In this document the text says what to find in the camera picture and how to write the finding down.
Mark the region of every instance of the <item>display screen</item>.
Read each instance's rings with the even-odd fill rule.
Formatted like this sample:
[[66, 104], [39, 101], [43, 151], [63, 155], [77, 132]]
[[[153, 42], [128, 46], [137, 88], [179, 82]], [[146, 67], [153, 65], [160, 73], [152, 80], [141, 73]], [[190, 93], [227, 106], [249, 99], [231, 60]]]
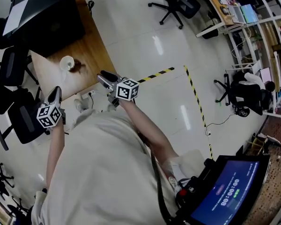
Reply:
[[247, 23], [258, 22], [258, 18], [256, 17], [256, 14], [250, 4], [241, 6], [240, 8], [243, 12], [244, 18], [247, 21]]
[[244, 201], [259, 162], [228, 161], [212, 190], [191, 214], [206, 225], [227, 225]]

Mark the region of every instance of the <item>shelving unit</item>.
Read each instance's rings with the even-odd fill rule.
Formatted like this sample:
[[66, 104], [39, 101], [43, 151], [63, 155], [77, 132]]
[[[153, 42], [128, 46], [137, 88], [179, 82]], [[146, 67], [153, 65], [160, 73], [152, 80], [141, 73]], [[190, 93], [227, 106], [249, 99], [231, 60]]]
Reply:
[[[237, 57], [237, 62], [240, 64], [240, 63], [242, 63], [242, 61], [241, 61], [241, 57], [240, 57], [239, 51], [237, 49], [237, 44], [235, 43], [235, 41], [233, 39], [232, 32], [240, 31], [241, 30], [244, 33], [245, 40], [246, 40], [247, 45], [249, 47], [252, 60], [253, 60], [253, 62], [256, 62], [256, 55], [255, 55], [255, 52], [253, 50], [251, 40], [248, 37], [248, 34], [246, 33], [245, 29], [246, 28], [249, 29], [249, 27], [251, 27], [251, 26], [257, 26], [257, 28], [258, 28], [258, 30], [260, 32], [261, 38], [263, 40], [263, 43], [265, 45], [266, 58], [268, 60], [268, 64], [269, 64], [269, 67], [270, 67], [270, 72], [271, 72], [271, 75], [272, 75], [272, 78], [273, 78], [274, 77], [274, 71], [277, 71], [277, 69], [280, 70], [280, 66], [279, 66], [279, 64], [277, 64], [277, 60], [275, 60], [275, 58], [271, 54], [271, 49], [272, 48], [270, 47], [270, 44], [268, 44], [268, 39], [266, 38], [264, 29], [263, 29], [262, 26], [264, 26], [263, 25], [264, 23], [269, 23], [269, 24], [266, 24], [266, 26], [269, 26], [270, 23], [273, 23], [274, 30], [276, 31], [277, 36], [278, 36], [276, 39], [278, 40], [279, 44], [281, 45], [281, 34], [280, 34], [279, 27], [277, 25], [277, 20], [281, 19], [281, 15], [274, 16], [272, 11], [271, 11], [271, 9], [270, 9], [270, 7], [269, 7], [269, 5], [268, 5], [268, 3], [267, 3], [267, 1], [266, 0], [262, 0], [262, 2], [264, 3], [264, 5], [266, 7], [266, 10], [268, 12], [269, 18], [262, 19], [262, 20], [259, 20], [258, 22], [253, 22], [253, 23], [250, 23], [250, 24], [239, 25], [238, 27], [237, 26], [231, 26], [229, 28], [226, 28], [224, 34], [227, 34], [229, 36], [229, 38], [231, 40], [231, 43], [232, 43], [232, 46], [234, 48], [236, 57]], [[274, 112], [273, 113], [264, 112], [264, 114], [281, 118], [280, 114], [275, 114], [276, 102], [277, 102], [276, 101], [276, 93], [274, 93], [273, 96], [274, 96], [273, 97], [274, 98]]]

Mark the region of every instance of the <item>black cable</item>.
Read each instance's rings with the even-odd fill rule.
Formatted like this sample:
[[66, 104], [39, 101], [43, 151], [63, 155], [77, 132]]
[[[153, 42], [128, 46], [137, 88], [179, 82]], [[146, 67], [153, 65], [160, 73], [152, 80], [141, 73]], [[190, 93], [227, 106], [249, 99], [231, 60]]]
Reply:
[[205, 135], [208, 136], [208, 134], [206, 134], [206, 132], [207, 132], [207, 128], [208, 128], [210, 125], [212, 125], [212, 124], [214, 124], [214, 125], [221, 125], [221, 124], [224, 124], [224, 123], [225, 123], [231, 116], [233, 116], [233, 115], [235, 115], [235, 114], [230, 114], [229, 117], [228, 117], [224, 122], [222, 122], [222, 123], [210, 123], [210, 124], [208, 124], [207, 127], [206, 127], [206, 129], [205, 129]]
[[92, 94], [89, 92], [89, 96], [90, 96], [90, 98], [92, 99], [92, 101], [93, 101], [93, 104], [92, 104], [92, 109], [93, 109], [93, 106], [94, 106], [94, 100], [93, 100], [93, 98], [92, 98]]
[[95, 2], [92, 0], [88, 2], [88, 7], [89, 7], [89, 11], [90, 11], [91, 15], [92, 15], [92, 8], [93, 8], [94, 4], [95, 4]]
[[158, 171], [157, 162], [156, 162], [156, 159], [155, 159], [155, 156], [154, 156], [154, 153], [152, 150], [151, 150], [151, 162], [152, 162], [155, 178], [157, 181], [157, 197], [158, 197], [160, 213], [161, 213], [165, 223], [169, 224], [172, 221], [173, 217], [170, 215], [170, 213], [165, 205], [165, 202], [164, 202], [163, 188], [161, 185], [160, 173]]

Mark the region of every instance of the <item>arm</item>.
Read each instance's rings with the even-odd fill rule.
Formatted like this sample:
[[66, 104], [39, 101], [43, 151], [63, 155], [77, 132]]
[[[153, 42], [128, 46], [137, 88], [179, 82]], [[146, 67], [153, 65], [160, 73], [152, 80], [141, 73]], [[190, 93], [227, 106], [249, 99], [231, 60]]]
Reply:
[[266, 89], [265, 86], [264, 86], [264, 83], [262, 82], [260, 77], [254, 75], [254, 74], [251, 74], [251, 73], [246, 73], [244, 75], [244, 78], [246, 80], [248, 80], [249, 82], [258, 84], [260, 89]]
[[150, 145], [150, 149], [153, 150], [160, 164], [163, 164], [168, 158], [178, 157], [164, 133], [132, 101], [119, 99], [119, 103], [139, 132], [147, 138], [147, 145]]
[[47, 162], [47, 189], [50, 187], [51, 179], [55, 170], [57, 161], [61, 155], [62, 150], [65, 146], [65, 133], [62, 119], [58, 121], [58, 124], [53, 128], [52, 139], [50, 144], [48, 162]]

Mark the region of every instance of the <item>wooden table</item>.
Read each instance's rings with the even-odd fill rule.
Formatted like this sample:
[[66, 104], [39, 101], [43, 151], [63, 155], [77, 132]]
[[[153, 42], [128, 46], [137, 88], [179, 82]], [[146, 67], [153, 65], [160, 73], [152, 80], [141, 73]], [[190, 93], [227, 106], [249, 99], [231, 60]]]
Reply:
[[197, 38], [203, 36], [204, 34], [207, 34], [215, 29], [218, 29], [224, 25], [234, 25], [234, 22], [232, 21], [232, 16], [231, 15], [225, 15], [222, 10], [221, 10], [221, 7], [224, 7], [225, 9], [227, 9], [227, 5], [225, 4], [221, 4], [219, 2], [219, 0], [209, 0], [210, 3], [213, 5], [213, 7], [215, 8], [218, 16], [220, 17], [221, 19], [221, 22], [214, 25], [213, 27], [209, 28], [209, 29], [206, 29], [205, 31], [202, 31], [200, 33], [198, 33], [196, 35]]
[[[55, 86], [60, 86], [62, 100], [97, 83], [97, 74], [101, 70], [115, 72], [86, 1], [76, 0], [76, 3], [85, 29], [85, 35], [82, 39], [73, 42], [48, 58], [31, 52], [33, 66], [42, 92], [46, 95]], [[66, 55], [78, 59], [81, 66], [75, 67], [71, 72], [62, 71], [59, 62]]]

